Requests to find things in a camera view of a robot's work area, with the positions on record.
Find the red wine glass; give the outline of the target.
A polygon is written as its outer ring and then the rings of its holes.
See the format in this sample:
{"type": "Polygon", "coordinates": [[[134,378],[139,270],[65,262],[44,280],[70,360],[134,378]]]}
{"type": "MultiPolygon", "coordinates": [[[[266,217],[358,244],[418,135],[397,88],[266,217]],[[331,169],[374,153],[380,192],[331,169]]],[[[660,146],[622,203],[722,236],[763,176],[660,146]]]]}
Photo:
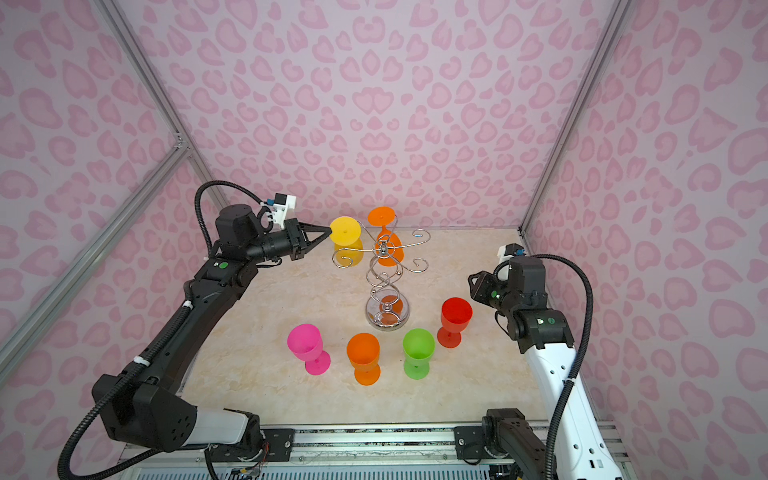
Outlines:
{"type": "Polygon", "coordinates": [[[456,348],[462,341],[462,332],[473,317],[470,303],[459,297],[445,300],[441,306],[441,327],[437,340],[445,348],[456,348]]]}

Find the yellow wine glass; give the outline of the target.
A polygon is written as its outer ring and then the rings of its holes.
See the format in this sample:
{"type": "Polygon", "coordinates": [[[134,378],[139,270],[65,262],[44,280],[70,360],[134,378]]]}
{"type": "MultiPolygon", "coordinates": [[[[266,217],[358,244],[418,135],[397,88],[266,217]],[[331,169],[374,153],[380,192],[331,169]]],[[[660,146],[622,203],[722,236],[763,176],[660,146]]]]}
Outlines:
{"type": "Polygon", "coordinates": [[[350,268],[359,264],[364,256],[360,223],[352,217],[341,216],[331,222],[330,228],[330,240],[334,244],[334,264],[339,268],[350,268]]]}

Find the orange wine glass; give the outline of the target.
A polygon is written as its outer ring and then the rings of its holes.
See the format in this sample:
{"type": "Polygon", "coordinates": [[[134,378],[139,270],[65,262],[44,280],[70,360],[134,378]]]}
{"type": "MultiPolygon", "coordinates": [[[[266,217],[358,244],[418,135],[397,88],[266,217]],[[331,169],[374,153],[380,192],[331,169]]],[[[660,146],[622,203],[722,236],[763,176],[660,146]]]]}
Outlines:
{"type": "Polygon", "coordinates": [[[402,242],[392,230],[396,220],[395,211],[386,206],[376,207],[368,214],[369,224],[380,229],[375,249],[378,263],[384,267],[396,267],[404,260],[402,242]]]}
{"type": "Polygon", "coordinates": [[[380,378],[380,344],[369,333],[353,336],[346,348],[347,358],[354,369],[355,380],[363,386],[371,386],[380,378]]]}

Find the green wine glass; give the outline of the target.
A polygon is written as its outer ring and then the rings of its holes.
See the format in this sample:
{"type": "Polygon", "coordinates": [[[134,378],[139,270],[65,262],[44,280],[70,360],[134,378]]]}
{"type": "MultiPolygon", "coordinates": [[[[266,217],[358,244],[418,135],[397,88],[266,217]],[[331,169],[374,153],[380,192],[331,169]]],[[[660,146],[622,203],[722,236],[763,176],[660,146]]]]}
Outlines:
{"type": "Polygon", "coordinates": [[[407,332],[402,342],[405,360],[403,370],[413,380],[422,380],[430,372],[430,361],[436,349],[432,333],[416,328],[407,332]]]}

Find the pink wine glass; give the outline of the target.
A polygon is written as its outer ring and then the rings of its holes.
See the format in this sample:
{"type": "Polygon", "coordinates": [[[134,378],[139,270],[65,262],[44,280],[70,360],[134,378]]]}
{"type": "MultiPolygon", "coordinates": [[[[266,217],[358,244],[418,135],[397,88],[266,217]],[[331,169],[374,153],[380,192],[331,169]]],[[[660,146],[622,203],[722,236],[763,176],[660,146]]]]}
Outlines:
{"type": "Polygon", "coordinates": [[[321,332],[315,325],[302,324],[293,328],[286,344],[291,353],[304,362],[308,374],[320,376],[330,368],[331,357],[325,351],[321,332]]]}

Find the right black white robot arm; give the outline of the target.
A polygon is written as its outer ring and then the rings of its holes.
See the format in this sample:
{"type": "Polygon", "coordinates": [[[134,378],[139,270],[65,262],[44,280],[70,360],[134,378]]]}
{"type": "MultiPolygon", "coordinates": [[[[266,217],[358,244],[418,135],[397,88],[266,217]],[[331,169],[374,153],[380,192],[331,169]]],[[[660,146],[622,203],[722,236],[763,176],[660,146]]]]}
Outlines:
{"type": "Polygon", "coordinates": [[[517,409],[490,409],[482,419],[480,450],[508,458],[522,479],[619,479],[580,377],[590,334],[576,340],[565,314],[548,305],[545,261],[511,244],[491,272],[469,276],[471,298],[493,308],[507,322],[514,341],[537,381],[550,413],[540,439],[517,409]]]}

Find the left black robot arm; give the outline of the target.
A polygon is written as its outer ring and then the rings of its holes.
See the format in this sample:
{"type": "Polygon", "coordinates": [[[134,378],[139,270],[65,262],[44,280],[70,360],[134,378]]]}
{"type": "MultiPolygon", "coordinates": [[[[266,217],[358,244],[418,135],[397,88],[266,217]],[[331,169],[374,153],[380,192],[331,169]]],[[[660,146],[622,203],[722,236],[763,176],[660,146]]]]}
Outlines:
{"type": "Polygon", "coordinates": [[[213,328],[243,296],[262,269],[299,260],[327,239],[327,226],[295,218],[280,230],[267,228],[245,204],[220,211],[218,238],[208,259],[183,285],[184,299],[172,318],[117,375],[102,375],[92,387],[93,408],[64,444],[57,464],[61,479],[75,479],[71,461],[95,420],[109,438],[144,447],[144,452],[95,473],[105,479],[160,453],[203,447],[206,461],[265,458],[258,415],[242,410],[205,412],[178,396],[181,381],[213,328]]]}

